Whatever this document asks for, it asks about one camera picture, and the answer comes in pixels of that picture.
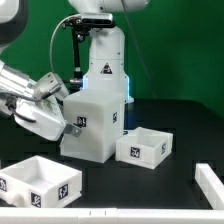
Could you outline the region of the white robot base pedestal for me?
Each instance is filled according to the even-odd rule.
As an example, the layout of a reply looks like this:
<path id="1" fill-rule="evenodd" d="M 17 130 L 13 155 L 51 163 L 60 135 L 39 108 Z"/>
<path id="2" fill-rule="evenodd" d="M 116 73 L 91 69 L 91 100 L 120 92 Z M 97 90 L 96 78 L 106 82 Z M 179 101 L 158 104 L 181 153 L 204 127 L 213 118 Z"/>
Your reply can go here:
<path id="1" fill-rule="evenodd" d="M 131 103 L 129 76 L 124 71 L 125 36 L 115 25 L 114 12 L 133 12 L 146 8 L 150 0 L 68 0 L 81 14 L 77 28 L 87 28 L 91 37 L 89 68 L 83 88 L 123 93 Z"/>

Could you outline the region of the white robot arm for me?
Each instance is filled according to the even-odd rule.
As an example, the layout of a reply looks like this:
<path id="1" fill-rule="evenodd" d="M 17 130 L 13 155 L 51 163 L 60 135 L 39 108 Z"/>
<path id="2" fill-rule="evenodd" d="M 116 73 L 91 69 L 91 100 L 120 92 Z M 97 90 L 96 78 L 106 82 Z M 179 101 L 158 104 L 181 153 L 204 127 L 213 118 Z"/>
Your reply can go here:
<path id="1" fill-rule="evenodd" d="M 28 0 L 0 0 L 0 114 L 12 116 L 21 127 L 50 141 L 63 134 L 78 137 L 81 128 L 63 116 L 61 103 L 69 92 L 62 79 L 50 70 L 33 80 L 1 58 L 27 22 Z"/>

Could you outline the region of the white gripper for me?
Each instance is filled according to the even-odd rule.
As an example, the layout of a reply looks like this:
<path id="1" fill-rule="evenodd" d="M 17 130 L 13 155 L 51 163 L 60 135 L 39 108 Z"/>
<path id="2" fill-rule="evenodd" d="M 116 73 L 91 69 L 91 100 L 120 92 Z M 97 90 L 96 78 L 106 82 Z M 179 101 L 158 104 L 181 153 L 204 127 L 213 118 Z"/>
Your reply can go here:
<path id="1" fill-rule="evenodd" d="M 79 137 L 82 129 L 75 124 L 66 124 L 58 101 L 63 101 L 68 95 L 68 89 L 61 78 L 52 72 L 44 75 L 33 85 L 32 97 L 37 102 L 20 99 L 16 103 L 16 112 L 26 121 L 14 116 L 15 121 L 25 129 L 50 141 L 57 141 L 61 134 Z"/>

